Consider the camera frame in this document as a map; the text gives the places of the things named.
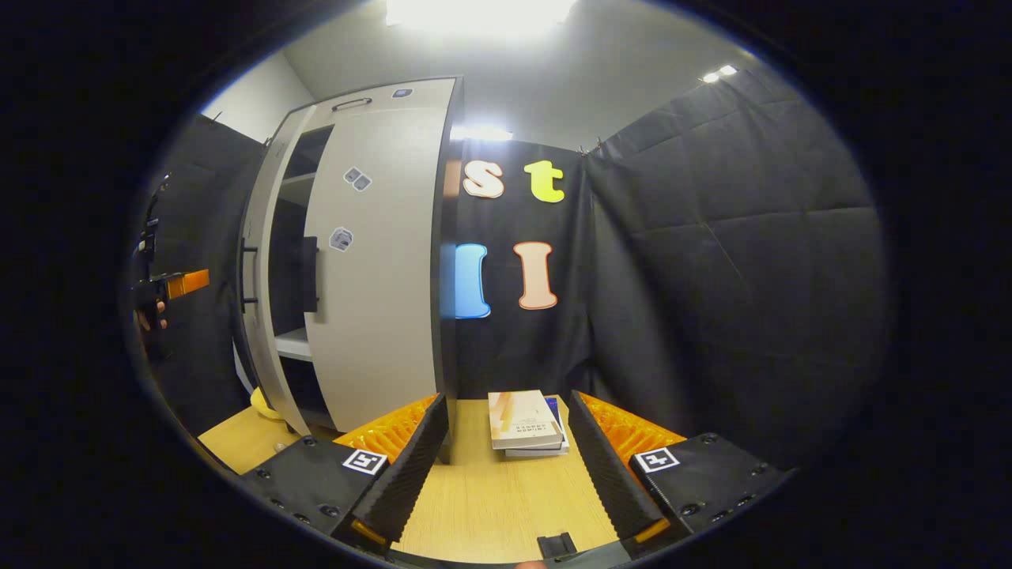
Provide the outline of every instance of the hand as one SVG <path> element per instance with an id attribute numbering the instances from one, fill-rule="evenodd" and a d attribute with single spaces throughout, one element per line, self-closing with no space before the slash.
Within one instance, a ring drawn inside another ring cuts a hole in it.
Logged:
<path id="1" fill-rule="evenodd" d="M 162 314 L 163 312 L 165 312 L 165 303 L 163 303 L 162 301 L 158 301 L 158 314 Z M 144 316 L 144 312 L 140 310 L 137 311 L 137 317 L 138 320 L 141 322 L 141 327 L 144 328 L 145 332 L 150 332 L 151 324 L 148 324 L 148 318 Z M 164 330 L 169 327 L 169 321 L 163 318 L 159 321 L 159 325 Z"/>

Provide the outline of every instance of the black fabric backdrop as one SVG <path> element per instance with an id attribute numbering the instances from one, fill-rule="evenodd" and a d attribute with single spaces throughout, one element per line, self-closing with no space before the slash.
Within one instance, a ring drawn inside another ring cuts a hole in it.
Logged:
<path id="1" fill-rule="evenodd" d="M 529 143 L 469 140 L 463 163 L 472 160 L 499 164 L 505 190 L 487 198 L 461 189 L 457 201 L 457 243 L 488 248 L 482 284 L 492 309 L 486 318 L 456 321 L 458 397 L 482 399 L 490 391 L 522 389 L 596 393 L 586 308 L 593 236 L 580 155 Z M 523 167 L 539 160 L 563 171 L 563 178 L 555 180 L 556 189 L 566 192 L 562 201 L 547 204 L 531 193 Z M 559 298 L 552 308 L 520 308 L 523 272 L 513 246 L 524 241 L 552 245 L 549 279 Z"/>
<path id="2" fill-rule="evenodd" d="M 688 404 L 700 431 L 778 466 L 818 457 L 877 376 L 892 314 L 878 214 L 818 110 L 741 71 L 621 130 L 587 173 L 682 371 L 663 388 L 631 375 L 623 401 L 661 388 L 676 405 L 652 420 Z"/>
<path id="3" fill-rule="evenodd" d="M 153 372 L 166 402 L 199 435 L 249 406 L 236 375 L 231 313 L 236 242 L 263 147 L 198 115 L 179 134 L 157 172 L 172 172 L 159 218 L 152 274 L 208 269 L 210 283 L 168 304 L 164 346 Z"/>

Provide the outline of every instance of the cabinet handle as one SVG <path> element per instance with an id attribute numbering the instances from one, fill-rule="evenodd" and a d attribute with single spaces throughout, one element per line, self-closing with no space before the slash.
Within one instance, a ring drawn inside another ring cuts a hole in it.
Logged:
<path id="1" fill-rule="evenodd" d="M 358 101 L 365 101 L 365 104 L 369 104 L 370 102 L 372 102 L 372 97 L 362 97 L 360 99 L 351 99 L 350 101 L 339 102 L 339 103 L 335 104 L 334 107 L 331 108 L 330 110 L 331 110 L 331 112 L 333 112 L 333 111 L 337 110 L 338 107 L 344 106 L 346 104 L 351 104 L 353 102 L 358 102 Z"/>
<path id="2" fill-rule="evenodd" d="M 239 240 L 239 299 L 242 301 L 239 303 L 239 310 L 243 314 L 246 314 L 246 305 L 249 303 L 258 302 L 255 298 L 247 299 L 245 293 L 243 292 L 243 260 L 246 253 L 255 253 L 257 251 L 256 247 L 247 247 L 246 238 L 243 237 Z"/>

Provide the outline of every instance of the letter s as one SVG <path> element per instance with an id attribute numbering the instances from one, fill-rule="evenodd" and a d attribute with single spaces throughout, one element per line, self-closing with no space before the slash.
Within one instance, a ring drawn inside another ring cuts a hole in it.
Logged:
<path id="1" fill-rule="evenodd" d="M 506 189 L 502 180 L 499 179 L 499 176 L 503 175 L 499 164 L 484 160 L 472 160 L 463 167 L 463 173 L 468 176 L 463 180 L 463 189 L 472 195 L 499 197 Z"/>

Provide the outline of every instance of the ceiling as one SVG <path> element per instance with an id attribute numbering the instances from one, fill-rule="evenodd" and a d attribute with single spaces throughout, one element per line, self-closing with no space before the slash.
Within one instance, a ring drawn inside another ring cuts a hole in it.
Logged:
<path id="1" fill-rule="evenodd" d="M 465 76 L 468 125 L 514 140 L 589 149 L 731 64 L 744 50 L 646 2 L 577 0 L 546 31 L 490 34 L 386 24 L 386 2 L 363 3 L 289 44 L 284 55 L 317 99 L 367 85 Z"/>

